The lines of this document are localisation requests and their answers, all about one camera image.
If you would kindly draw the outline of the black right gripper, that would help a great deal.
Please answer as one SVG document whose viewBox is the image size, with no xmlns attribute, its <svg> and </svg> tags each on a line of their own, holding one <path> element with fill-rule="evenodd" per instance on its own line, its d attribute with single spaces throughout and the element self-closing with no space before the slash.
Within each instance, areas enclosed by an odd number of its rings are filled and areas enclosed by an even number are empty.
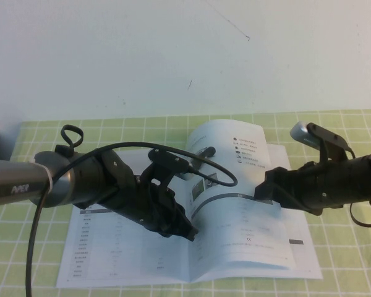
<svg viewBox="0 0 371 297">
<path fill-rule="evenodd" d="M 307 162 L 298 170 L 283 167 L 265 172 L 265 180 L 254 191 L 258 201 L 272 201 L 287 209 L 302 210 L 313 215 L 321 215 L 328 208 L 328 198 L 324 198 L 319 178 L 324 178 L 329 161 Z"/>
</svg>

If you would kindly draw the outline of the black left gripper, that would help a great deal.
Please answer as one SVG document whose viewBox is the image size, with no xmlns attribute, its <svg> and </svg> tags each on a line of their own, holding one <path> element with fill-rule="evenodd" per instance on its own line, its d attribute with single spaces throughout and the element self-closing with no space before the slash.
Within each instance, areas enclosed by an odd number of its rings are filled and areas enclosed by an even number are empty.
<svg viewBox="0 0 371 297">
<path fill-rule="evenodd" d="M 120 189 L 107 199 L 107 209 L 165 238 L 177 236 L 192 242 L 198 229 L 176 202 L 176 192 L 169 187 L 173 179 L 177 179 L 173 174 L 159 178 L 157 185 L 151 178 L 136 176 L 134 187 Z"/>
</svg>

